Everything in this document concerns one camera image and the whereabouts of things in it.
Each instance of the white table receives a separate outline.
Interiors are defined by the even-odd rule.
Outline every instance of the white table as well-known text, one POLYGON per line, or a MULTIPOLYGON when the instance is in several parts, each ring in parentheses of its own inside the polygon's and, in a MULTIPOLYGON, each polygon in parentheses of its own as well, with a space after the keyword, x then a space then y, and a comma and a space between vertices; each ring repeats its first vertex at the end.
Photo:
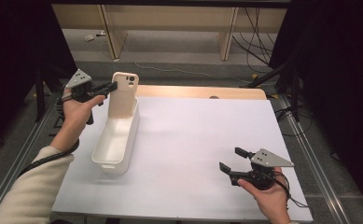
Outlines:
MULTIPOLYGON (((289 160, 267 100, 138 97, 140 123, 129 170, 108 175, 91 161, 105 125, 108 101, 93 109, 94 124, 80 137, 75 161, 53 211, 106 217, 246 221, 266 219, 246 191, 219 171, 251 170, 237 156, 266 148, 289 160)), ((291 195, 306 203, 293 168, 283 168, 291 195)), ((288 202, 293 220, 311 222, 309 209, 288 202)))

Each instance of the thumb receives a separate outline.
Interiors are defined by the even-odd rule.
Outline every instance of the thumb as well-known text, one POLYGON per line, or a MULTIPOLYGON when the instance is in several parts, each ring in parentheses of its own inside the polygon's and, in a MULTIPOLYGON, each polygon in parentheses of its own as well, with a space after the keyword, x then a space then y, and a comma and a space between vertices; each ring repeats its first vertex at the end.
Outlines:
POLYGON ((259 190, 256 187, 254 187, 254 185, 252 185, 250 182, 248 182, 246 180, 239 179, 239 180, 237 180, 237 183, 240 185, 240 187, 245 189, 248 193, 250 193, 253 196, 255 196, 257 193, 259 193, 259 190))
POLYGON ((98 95, 85 103, 88 104, 91 108, 94 108, 96 105, 100 104, 103 100, 105 100, 105 96, 98 95))

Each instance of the white plastic bin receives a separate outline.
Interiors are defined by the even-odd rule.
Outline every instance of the white plastic bin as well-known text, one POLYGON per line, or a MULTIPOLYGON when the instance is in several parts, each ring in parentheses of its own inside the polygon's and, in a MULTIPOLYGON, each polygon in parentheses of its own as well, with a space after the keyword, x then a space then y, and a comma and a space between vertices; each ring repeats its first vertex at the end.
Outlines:
POLYGON ((105 172, 124 174, 129 167, 140 113, 135 99, 133 116, 127 119, 107 119, 91 159, 105 172))

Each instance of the white phone case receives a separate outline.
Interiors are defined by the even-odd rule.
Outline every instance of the white phone case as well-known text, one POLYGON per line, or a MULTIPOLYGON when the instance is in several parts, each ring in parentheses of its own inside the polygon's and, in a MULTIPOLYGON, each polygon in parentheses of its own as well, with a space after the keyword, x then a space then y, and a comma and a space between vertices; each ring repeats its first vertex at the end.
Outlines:
POLYGON ((112 76, 112 82, 118 82, 118 88, 109 96, 110 119, 127 119, 133 115, 138 80, 138 75, 132 73, 116 72, 112 76))

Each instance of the cream sweater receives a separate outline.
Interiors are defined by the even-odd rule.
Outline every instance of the cream sweater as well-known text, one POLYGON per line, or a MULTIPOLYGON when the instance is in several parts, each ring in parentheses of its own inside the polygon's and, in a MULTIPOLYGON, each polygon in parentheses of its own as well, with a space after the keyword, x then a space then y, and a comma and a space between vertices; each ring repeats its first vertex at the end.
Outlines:
MULTIPOLYGON (((59 153, 42 148, 34 161, 59 153)), ((44 163, 20 176, 0 204, 0 224, 49 223, 49 216, 73 155, 44 163)))

